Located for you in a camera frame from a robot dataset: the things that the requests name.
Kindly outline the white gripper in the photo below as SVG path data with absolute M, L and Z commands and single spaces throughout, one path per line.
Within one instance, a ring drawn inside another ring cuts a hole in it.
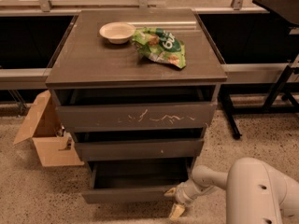
M 181 217 L 185 211 L 185 206 L 192 204 L 197 197 L 204 193 L 205 189 L 205 187 L 197 185 L 192 180 L 187 180 L 180 183 L 176 188 L 168 190 L 164 196 L 166 198 L 175 197 L 177 201 L 172 206 L 169 218 L 176 220 Z

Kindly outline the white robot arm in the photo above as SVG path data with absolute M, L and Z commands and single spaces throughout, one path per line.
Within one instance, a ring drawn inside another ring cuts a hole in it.
M 299 183 L 264 161 L 242 158 L 227 173 L 194 167 L 187 181 L 164 194 L 174 200 L 169 217 L 179 218 L 216 188 L 226 191 L 226 224 L 283 224 L 284 217 L 299 216 Z

